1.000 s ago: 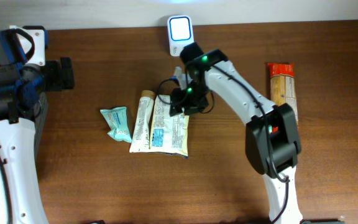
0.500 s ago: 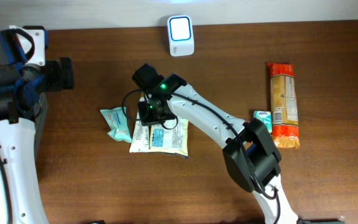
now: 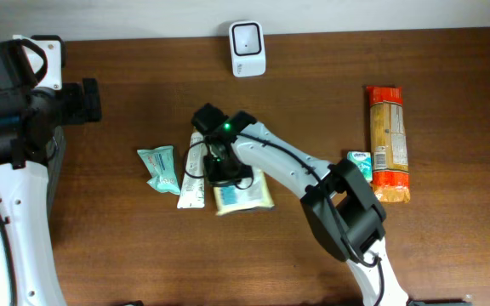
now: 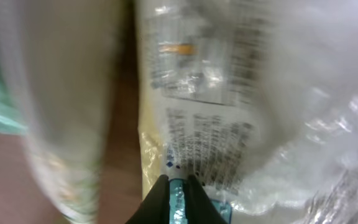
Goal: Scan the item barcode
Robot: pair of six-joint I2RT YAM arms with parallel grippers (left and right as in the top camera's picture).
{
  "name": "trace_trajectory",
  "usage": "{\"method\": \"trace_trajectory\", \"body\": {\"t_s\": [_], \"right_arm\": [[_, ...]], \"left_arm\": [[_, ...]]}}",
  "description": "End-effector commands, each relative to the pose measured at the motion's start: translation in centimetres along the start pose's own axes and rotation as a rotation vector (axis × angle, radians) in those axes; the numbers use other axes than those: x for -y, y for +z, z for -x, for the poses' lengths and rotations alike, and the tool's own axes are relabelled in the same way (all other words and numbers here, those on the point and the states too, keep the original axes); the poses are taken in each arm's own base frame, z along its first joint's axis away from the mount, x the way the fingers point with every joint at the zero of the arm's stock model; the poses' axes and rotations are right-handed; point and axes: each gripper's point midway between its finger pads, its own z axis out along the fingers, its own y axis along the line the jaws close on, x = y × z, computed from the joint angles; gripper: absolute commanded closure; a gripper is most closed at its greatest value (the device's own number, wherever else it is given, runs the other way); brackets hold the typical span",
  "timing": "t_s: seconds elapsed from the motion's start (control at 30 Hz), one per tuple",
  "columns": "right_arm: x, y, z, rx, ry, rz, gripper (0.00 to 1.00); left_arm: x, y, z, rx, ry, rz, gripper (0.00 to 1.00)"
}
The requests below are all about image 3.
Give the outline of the yellow snack bag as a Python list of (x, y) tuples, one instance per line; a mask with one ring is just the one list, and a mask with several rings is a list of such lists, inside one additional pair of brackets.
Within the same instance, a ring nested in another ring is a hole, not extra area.
[(218, 216), (274, 207), (264, 173), (254, 167), (253, 175), (253, 178), (246, 178), (238, 185), (214, 187)]

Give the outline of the cream tube brown cap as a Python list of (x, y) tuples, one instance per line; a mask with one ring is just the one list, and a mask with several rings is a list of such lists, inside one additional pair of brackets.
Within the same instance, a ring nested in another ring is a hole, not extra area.
[(177, 203), (178, 209), (205, 207), (204, 153), (203, 136), (198, 131), (194, 131), (191, 135), (190, 147), (185, 153), (185, 174)]

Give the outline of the teal tissue pack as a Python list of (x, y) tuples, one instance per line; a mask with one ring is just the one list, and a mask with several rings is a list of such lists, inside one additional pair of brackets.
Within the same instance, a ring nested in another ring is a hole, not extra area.
[(373, 162), (369, 152), (349, 151), (347, 159), (353, 162), (362, 173), (363, 177), (371, 183), (373, 181)]

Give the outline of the spaghetti pack orange ends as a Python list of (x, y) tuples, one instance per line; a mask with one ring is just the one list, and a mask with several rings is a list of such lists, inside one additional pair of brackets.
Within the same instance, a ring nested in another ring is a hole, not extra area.
[(407, 137), (400, 88), (367, 87), (374, 194), (386, 203), (411, 200)]

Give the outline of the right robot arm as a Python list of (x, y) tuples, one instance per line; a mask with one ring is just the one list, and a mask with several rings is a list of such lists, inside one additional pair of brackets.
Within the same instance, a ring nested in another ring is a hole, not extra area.
[(348, 265), (363, 304), (411, 304), (387, 256), (385, 209), (357, 165), (312, 157), (244, 111), (227, 116), (206, 104), (191, 123), (207, 146), (204, 176), (211, 185), (239, 186), (258, 168), (299, 198), (316, 241)]

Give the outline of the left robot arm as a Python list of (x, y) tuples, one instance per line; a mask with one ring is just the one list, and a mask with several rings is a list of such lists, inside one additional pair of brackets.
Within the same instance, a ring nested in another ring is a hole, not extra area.
[(58, 36), (0, 42), (0, 305), (65, 303), (48, 229), (66, 125), (102, 117), (93, 78), (64, 82)]

